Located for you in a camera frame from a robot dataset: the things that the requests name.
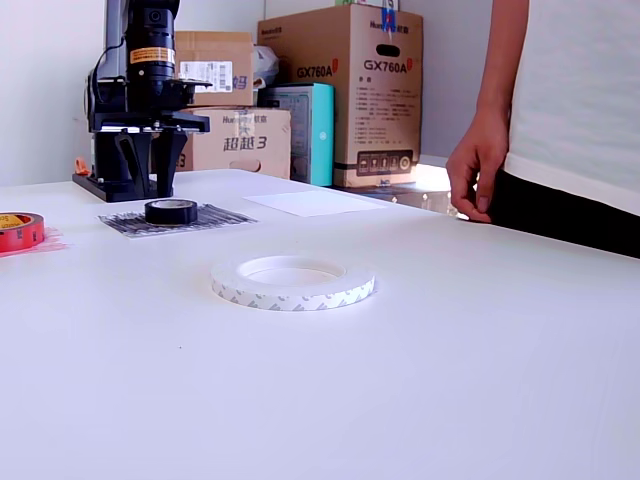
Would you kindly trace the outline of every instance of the wall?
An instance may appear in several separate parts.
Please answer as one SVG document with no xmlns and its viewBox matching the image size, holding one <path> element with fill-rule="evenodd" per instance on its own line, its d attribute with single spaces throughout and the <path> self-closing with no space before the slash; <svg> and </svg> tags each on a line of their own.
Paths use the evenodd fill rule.
<svg viewBox="0 0 640 480">
<path fill-rule="evenodd" d="M 267 0 L 267 17 L 333 0 Z M 424 17 L 423 163 L 443 164 L 475 112 L 489 40 L 492 0 L 400 0 Z"/>
<path fill-rule="evenodd" d="M 264 0 L 183 0 L 182 30 L 255 33 Z M 89 158 L 84 80 L 102 52 L 104 0 L 0 1 L 0 187 L 68 180 Z"/>
</svg>

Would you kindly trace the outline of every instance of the hand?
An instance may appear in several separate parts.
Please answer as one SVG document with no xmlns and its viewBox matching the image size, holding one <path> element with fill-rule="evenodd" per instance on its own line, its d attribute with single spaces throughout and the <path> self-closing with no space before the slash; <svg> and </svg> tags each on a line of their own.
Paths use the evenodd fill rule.
<svg viewBox="0 0 640 480">
<path fill-rule="evenodd" d="M 447 162 L 451 202 L 469 220 L 491 223 L 487 212 L 493 197 L 496 173 L 504 164 L 508 151 L 507 116 L 499 110 L 478 111 Z M 478 188 L 474 191 L 476 180 Z"/>
</svg>

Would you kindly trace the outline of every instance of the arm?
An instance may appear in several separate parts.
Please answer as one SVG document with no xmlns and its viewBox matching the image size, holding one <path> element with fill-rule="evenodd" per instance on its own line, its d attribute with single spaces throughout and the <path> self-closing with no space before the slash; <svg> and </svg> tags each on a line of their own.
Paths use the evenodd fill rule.
<svg viewBox="0 0 640 480">
<path fill-rule="evenodd" d="M 494 0 L 478 110 L 508 115 L 529 19 L 529 0 Z"/>
<path fill-rule="evenodd" d="M 476 115 L 447 162 L 451 201 L 476 222 L 491 222 L 487 212 L 496 174 L 509 150 L 509 114 L 528 20 L 529 0 L 493 0 Z"/>
</svg>

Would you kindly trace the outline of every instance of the blue box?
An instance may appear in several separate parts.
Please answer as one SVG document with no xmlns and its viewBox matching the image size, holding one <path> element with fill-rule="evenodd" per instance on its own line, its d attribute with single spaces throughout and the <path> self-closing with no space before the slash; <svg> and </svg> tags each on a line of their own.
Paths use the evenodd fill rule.
<svg viewBox="0 0 640 480">
<path fill-rule="evenodd" d="M 318 187 L 333 184 L 335 89 L 321 83 L 260 90 L 259 105 L 291 112 L 291 179 Z"/>
</svg>

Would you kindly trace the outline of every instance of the red tape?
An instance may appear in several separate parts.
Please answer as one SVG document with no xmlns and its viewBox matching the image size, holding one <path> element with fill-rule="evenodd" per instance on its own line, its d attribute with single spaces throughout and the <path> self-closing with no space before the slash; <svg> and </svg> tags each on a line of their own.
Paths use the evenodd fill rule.
<svg viewBox="0 0 640 480">
<path fill-rule="evenodd" d="M 44 218 L 35 213 L 0 213 L 15 215 L 24 222 L 18 227 L 0 228 L 0 253 L 27 250 L 44 242 Z"/>
</svg>

